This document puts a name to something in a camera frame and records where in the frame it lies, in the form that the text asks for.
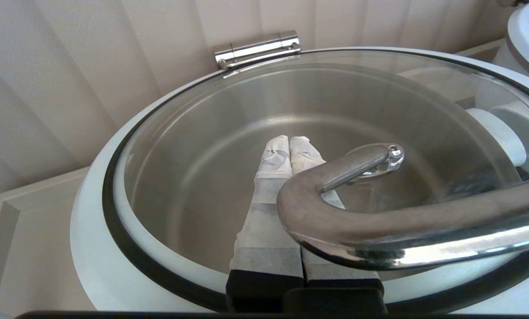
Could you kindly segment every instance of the glass lid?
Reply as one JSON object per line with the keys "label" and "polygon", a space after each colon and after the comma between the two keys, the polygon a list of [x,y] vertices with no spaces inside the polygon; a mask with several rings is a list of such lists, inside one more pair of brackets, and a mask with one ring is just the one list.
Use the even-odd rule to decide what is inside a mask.
{"label": "glass lid", "polygon": [[[124,193],[115,194],[117,209],[130,207],[179,255],[227,273],[263,150],[280,135],[306,136],[328,163],[364,145],[399,145],[399,169],[335,189],[349,214],[375,216],[373,225],[385,224],[376,216],[389,212],[410,214],[529,182],[527,87],[439,57],[311,52],[214,74],[162,103],[118,158]],[[512,208],[467,211],[457,228],[519,216],[518,205]],[[454,216],[448,209],[436,209],[433,218]],[[419,240],[456,222],[433,228],[416,216],[363,239],[389,243],[415,233]]]}

